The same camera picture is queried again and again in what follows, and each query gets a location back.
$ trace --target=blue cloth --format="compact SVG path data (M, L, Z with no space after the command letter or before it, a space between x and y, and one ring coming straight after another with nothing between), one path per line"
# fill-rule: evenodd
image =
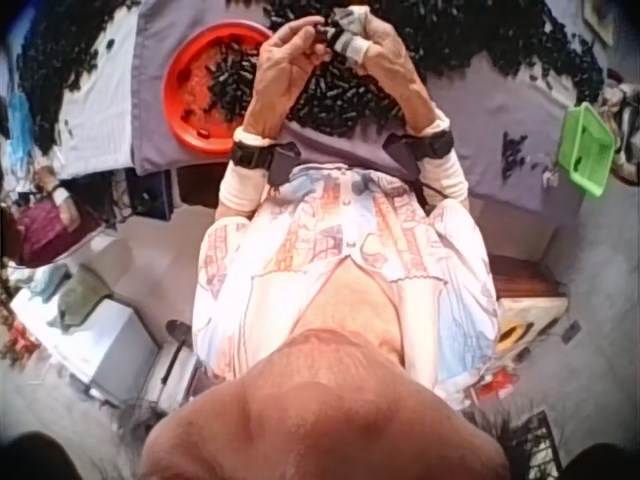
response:
M21 92L11 95L8 105L9 131L5 164L17 178L29 175L31 148L33 147L33 120L29 112L29 102Z

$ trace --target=pink cloth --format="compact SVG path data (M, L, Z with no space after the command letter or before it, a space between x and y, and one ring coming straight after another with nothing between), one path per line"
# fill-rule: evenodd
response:
M29 268L48 265L98 228L100 224L91 214L80 205L76 209L80 225L72 231L62 223L60 211L50 197L20 213L17 222L24 232L21 265Z

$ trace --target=pile of black pieces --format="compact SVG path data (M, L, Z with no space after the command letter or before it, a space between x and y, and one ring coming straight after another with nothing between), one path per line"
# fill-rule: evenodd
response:
M522 170L527 159L522 155L522 147L527 141L528 135L511 137L508 132L502 134L502 181L511 178L513 172Z
M0 97L0 135L7 140L11 138L11 133L9 131L9 111L4 97Z
M219 59L207 66L211 99L203 111L219 108L229 124L244 116L256 74L258 52L243 49L240 41L222 44ZM363 118L373 120L381 131L390 119L401 117L398 104L375 81L360 77L338 57L311 77L288 119L326 135L345 137Z
M258 51L242 47L242 39L230 39L219 45L220 58L214 65L207 65L211 75L209 93L211 99L203 109L205 113L219 107L226 123L241 119L249 107L256 76Z
M34 142L48 154L57 139L65 90L80 90L85 73L98 66L94 45L115 12L140 0L46 0L40 2L17 66L29 101Z
M335 7L350 0L265 0L271 30L307 15L329 19ZM542 77L551 71L568 75L577 90L577 103L594 103L604 85L593 44L569 35L544 0L369 0L372 12L391 23L404 41L419 75L436 76L465 69L471 59L487 52L505 76L523 66L542 64ZM327 101L331 92L335 101ZM400 115L395 102L372 82L360 77L343 58L321 67L310 81L290 118L303 126L335 136L348 136L362 119L378 125Z

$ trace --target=hair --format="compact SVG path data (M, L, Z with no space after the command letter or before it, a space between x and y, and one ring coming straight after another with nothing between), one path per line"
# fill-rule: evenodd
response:
M462 415L498 442L507 458L511 480L552 478L545 469L532 472L534 455L540 451L540 446L545 441L540 437L531 441L531 436L538 430L534 425L514 421L512 412L506 409L490 413L480 408L471 408L463 410ZM138 468L142 449L149 434L166 416L167 414L158 411L154 402L145 400L132 402L118 415L118 441L120 448L129 458L132 472L136 472Z

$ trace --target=patterned blouse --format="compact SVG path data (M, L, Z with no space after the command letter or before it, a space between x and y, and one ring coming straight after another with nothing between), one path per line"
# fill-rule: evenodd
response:
M386 279L407 373L452 405L494 351L497 301L480 231L455 200L427 217L403 182L343 165L306 165L252 221L205 234L194 304L196 353L227 379L291 335L340 260Z

